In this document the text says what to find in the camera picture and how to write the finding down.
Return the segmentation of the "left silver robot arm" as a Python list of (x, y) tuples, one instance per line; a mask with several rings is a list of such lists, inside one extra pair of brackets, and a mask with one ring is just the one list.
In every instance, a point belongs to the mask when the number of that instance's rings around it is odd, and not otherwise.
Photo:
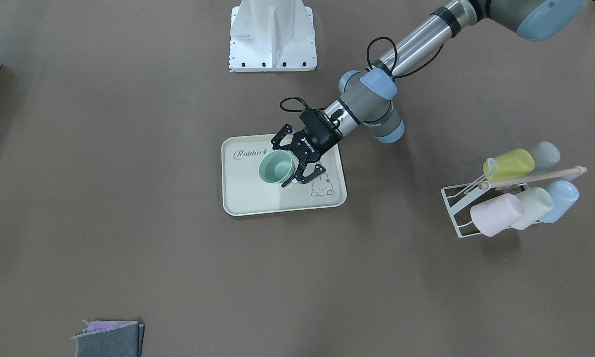
[(307, 184), (324, 174), (322, 155), (361, 125), (383, 144), (398, 141), (404, 123), (393, 104), (396, 80), (430, 64), (463, 28), (490, 19), (520, 38), (538, 42), (560, 32), (583, 5), (582, 0), (451, 0), (438, 7), (406, 38), (390, 41), (391, 50), (367, 59), (365, 70), (345, 73), (339, 81), (340, 97), (327, 108), (312, 108), (296, 97), (304, 107), (299, 112), (304, 128), (295, 131), (286, 124), (271, 140), (273, 151), (290, 152), (297, 160), (291, 175), (279, 183)]

